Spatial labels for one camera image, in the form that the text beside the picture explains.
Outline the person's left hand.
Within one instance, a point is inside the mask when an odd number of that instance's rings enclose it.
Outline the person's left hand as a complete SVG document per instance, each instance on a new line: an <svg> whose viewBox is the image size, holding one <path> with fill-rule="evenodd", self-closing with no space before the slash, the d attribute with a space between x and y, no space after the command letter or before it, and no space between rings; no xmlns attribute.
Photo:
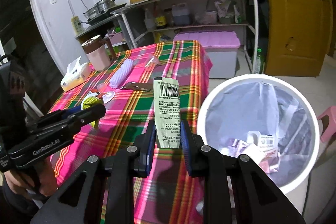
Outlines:
<svg viewBox="0 0 336 224"><path fill-rule="evenodd" d="M37 174L41 184L38 192L46 197L52 196L56 192L58 186L55 172L49 158L37 163ZM4 173L4 176L7 185L13 193L30 199L28 190L31 190L35 184L33 179L26 172L8 170Z"/></svg>

